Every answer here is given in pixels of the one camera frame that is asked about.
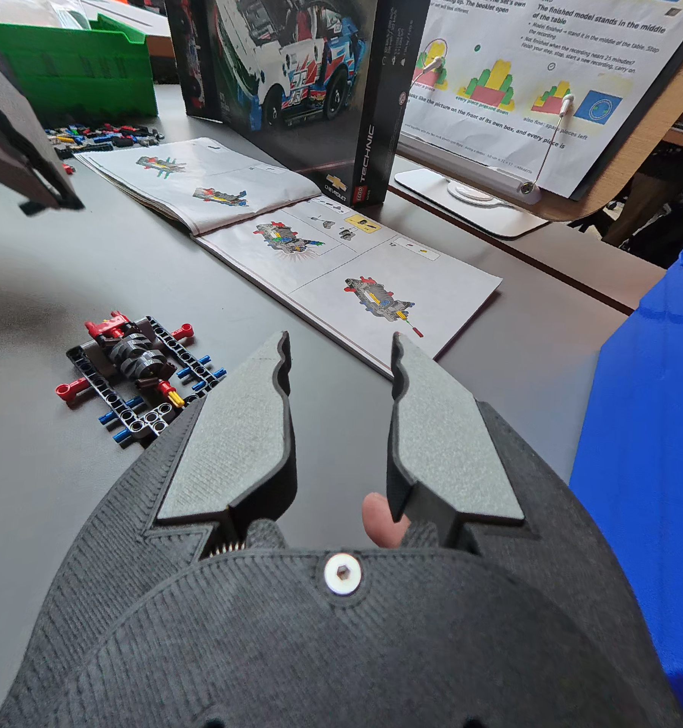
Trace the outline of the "blue plastic storage bin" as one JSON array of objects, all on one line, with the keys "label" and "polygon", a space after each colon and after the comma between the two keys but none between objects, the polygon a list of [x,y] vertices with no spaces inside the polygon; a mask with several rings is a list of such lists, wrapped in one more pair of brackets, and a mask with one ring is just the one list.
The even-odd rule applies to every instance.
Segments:
[{"label": "blue plastic storage bin", "polygon": [[683,706],[683,250],[601,347],[569,485]]}]

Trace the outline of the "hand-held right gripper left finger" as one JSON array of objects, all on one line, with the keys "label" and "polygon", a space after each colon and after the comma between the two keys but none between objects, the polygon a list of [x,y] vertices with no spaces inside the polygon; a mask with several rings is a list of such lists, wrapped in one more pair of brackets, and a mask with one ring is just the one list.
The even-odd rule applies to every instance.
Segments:
[{"label": "hand-held right gripper left finger", "polygon": [[297,493],[290,369],[290,337],[280,331],[205,398],[160,521],[276,521],[290,507]]}]

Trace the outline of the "person's right hand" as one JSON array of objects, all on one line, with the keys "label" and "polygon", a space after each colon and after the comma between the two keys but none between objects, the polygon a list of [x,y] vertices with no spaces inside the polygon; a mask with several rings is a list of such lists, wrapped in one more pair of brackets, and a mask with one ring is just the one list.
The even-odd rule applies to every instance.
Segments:
[{"label": "person's right hand", "polygon": [[377,547],[385,549],[398,548],[411,524],[406,515],[394,521],[387,497],[377,492],[365,496],[362,522],[369,539]]}]

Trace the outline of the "grey T-shaped lego beam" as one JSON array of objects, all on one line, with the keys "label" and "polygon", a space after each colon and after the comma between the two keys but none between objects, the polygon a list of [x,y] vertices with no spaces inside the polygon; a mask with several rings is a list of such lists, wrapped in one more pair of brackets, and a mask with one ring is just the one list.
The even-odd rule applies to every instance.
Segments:
[{"label": "grey T-shaped lego beam", "polygon": [[127,431],[134,440],[156,437],[169,427],[175,415],[176,410],[170,403],[162,403],[144,414],[134,416],[127,425]]}]

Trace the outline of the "lego instruction booklet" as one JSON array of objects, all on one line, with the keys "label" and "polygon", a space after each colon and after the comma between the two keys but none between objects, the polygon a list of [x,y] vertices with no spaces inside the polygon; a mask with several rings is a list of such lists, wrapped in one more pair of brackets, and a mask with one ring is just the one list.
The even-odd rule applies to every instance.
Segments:
[{"label": "lego instruction booklet", "polygon": [[395,332],[435,358],[502,282],[210,138],[77,158],[387,377]]}]

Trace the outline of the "pile of lego pieces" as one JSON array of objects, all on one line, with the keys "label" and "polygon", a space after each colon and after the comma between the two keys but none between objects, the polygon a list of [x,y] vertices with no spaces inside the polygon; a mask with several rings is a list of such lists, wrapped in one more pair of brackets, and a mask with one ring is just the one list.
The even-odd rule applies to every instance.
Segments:
[{"label": "pile of lego pieces", "polygon": [[115,126],[109,123],[93,128],[82,124],[45,128],[48,141],[61,159],[65,172],[72,176],[76,169],[67,163],[77,154],[89,151],[112,151],[135,147],[156,146],[164,135],[156,128],[142,125]]}]

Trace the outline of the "lego engine frame assembly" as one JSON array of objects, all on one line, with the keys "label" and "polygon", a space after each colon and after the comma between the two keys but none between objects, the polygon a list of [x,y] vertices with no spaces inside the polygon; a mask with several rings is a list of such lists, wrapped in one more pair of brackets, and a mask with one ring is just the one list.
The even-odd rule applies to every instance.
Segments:
[{"label": "lego engine frame assembly", "polygon": [[58,385],[55,394],[67,405],[88,395],[101,400],[107,412],[99,421],[123,449],[134,442],[149,444],[170,427],[156,437],[134,440],[127,431],[134,416],[170,403],[176,410],[173,423],[227,376],[226,369],[214,369],[210,356],[198,358],[184,344],[194,338],[189,323],[171,331],[152,316],[131,320],[112,311],[84,327],[90,340],[66,352],[78,377]]}]

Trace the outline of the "wooden storage shelf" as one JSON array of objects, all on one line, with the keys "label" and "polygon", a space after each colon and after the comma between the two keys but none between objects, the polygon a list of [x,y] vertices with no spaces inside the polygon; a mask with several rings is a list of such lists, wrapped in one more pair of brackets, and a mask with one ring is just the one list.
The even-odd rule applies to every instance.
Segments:
[{"label": "wooden storage shelf", "polygon": [[661,268],[683,250],[683,147],[659,143],[631,179],[602,241]]}]

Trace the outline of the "black lego set box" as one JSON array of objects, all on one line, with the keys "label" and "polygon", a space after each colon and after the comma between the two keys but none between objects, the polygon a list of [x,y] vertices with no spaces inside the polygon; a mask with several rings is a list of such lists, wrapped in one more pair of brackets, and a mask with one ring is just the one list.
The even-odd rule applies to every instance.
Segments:
[{"label": "black lego set box", "polygon": [[167,1],[186,114],[350,206],[384,201],[428,1]]}]

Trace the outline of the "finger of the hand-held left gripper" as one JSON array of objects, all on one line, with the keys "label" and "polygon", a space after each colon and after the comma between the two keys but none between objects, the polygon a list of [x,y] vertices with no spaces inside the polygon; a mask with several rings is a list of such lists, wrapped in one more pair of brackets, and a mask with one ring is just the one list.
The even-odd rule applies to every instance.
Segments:
[{"label": "finger of the hand-held left gripper", "polygon": [[20,93],[0,65],[0,118],[5,119],[35,151],[29,152],[38,175],[58,192],[63,209],[83,209],[53,145],[48,141],[27,98]]},{"label": "finger of the hand-held left gripper", "polygon": [[22,195],[19,207],[27,216],[59,209],[61,198],[36,171],[29,152],[35,149],[0,118],[0,184]]}]

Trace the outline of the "wooden sign backing board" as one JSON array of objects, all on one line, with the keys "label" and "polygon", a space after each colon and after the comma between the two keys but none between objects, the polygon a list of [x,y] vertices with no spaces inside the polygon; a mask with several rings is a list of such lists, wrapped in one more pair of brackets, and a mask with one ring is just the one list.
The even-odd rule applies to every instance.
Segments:
[{"label": "wooden sign backing board", "polygon": [[533,213],[549,221],[572,221],[599,210],[621,191],[671,127],[683,119],[683,64],[606,168],[578,201],[544,191]]}]

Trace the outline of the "green plastic bin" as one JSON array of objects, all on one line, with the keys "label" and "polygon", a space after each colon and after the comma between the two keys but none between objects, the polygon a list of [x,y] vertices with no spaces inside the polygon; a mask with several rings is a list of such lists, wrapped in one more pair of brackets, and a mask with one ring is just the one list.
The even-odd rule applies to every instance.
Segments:
[{"label": "green plastic bin", "polygon": [[0,23],[0,53],[45,128],[157,116],[147,36],[103,14],[90,30]]}]

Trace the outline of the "paper sign in acrylic holder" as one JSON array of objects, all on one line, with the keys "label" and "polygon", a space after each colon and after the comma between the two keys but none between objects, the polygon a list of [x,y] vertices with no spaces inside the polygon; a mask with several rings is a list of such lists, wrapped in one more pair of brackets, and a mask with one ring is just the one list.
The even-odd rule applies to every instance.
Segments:
[{"label": "paper sign in acrylic holder", "polygon": [[402,133],[574,199],[683,61],[683,1],[430,2]]}]

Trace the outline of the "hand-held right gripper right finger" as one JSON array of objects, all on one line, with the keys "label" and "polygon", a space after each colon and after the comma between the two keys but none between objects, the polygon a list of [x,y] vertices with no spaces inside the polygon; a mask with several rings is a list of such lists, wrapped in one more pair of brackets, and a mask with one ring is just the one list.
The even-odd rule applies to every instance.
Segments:
[{"label": "hand-held right gripper right finger", "polygon": [[432,523],[444,547],[465,523],[522,526],[524,512],[474,396],[406,335],[391,349],[387,501],[395,523]]}]

